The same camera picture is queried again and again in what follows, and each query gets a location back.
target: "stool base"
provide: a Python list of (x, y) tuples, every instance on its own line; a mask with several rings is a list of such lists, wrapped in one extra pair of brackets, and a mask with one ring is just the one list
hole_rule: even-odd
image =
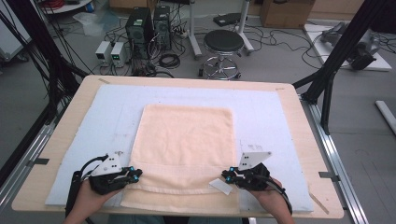
[(229, 80), (241, 77), (236, 63), (222, 55), (209, 58), (204, 63), (204, 72), (207, 78), (213, 79)]

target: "white cabinet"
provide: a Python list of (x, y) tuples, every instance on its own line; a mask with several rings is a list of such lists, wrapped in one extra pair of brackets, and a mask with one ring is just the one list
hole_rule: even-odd
[[(14, 12), (8, 6), (6, 1), (0, 1), (0, 10), (11, 21), (14, 21), (15, 26), (21, 35), (29, 42), (31, 37), (27, 34), (26, 30), (21, 25)], [(22, 49), (22, 44), (18, 39), (8, 30), (4, 23), (0, 20), (0, 57), (5, 62), (9, 62), (19, 51)]]

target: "stool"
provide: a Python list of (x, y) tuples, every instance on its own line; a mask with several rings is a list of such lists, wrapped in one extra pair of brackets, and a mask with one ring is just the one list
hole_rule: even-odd
[(236, 63), (226, 57), (234, 54), (240, 56), (244, 40), (238, 33), (228, 30), (211, 31), (205, 36), (204, 45), (207, 50), (218, 56), (211, 57), (204, 63), (200, 76), (203, 75), (203, 70), (207, 78), (229, 80), (241, 77)]

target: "round stool seat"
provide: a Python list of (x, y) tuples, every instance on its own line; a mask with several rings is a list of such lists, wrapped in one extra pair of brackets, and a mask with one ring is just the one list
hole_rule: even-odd
[(207, 33), (205, 46), (220, 52), (236, 52), (244, 47), (244, 39), (233, 31), (215, 30)]

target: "hand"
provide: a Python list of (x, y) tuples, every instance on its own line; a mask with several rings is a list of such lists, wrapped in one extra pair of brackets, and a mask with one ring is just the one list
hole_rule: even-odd
[[(273, 180), (282, 187), (282, 184), (277, 179), (273, 178)], [(259, 201), (265, 211), (274, 216), (278, 224), (294, 224), (285, 200), (273, 188), (268, 186), (263, 191), (250, 190), (249, 192)]]
[(100, 195), (91, 189), (88, 180), (84, 180), (79, 189), (73, 209), (64, 220), (64, 224), (82, 223), (87, 217), (99, 211), (108, 199), (119, 192), (120, 190), (116, 190), (106, 195)]

